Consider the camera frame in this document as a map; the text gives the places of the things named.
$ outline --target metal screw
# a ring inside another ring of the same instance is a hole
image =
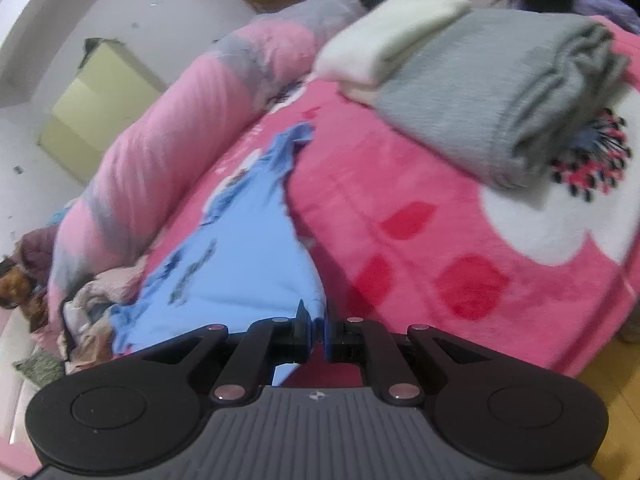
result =
[[[420,388],[415,384],[399,383],[389,388],[389,395],[398,400],[415,399],[420,395]]]
[[[213,394],[220,400],[238,400],[244,396],[244,388],[240,384],[223,384]]]

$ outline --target folded white towel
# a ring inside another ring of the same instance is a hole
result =
[[[314,72],[327,81],[379,86],[428,37],[470,9],[467,0],[387,0],[332,38]]]

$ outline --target wooden floor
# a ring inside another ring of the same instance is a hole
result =
[[[640,344],[611,341],[578,378],[609,411],[609,431],[594,468],[606,480],[639,480]]]

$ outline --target maroon cloth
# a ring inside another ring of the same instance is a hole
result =
[[[42,227],[25,234],[15,246],[12,256],[38,285],[46,286],[53,261],[58,225]]]

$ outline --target yellow box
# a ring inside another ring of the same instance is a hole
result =
[[[116,137],[164,90],[164,83],[122,44],[103,41],[54,105],[38,143],[87,184]]]

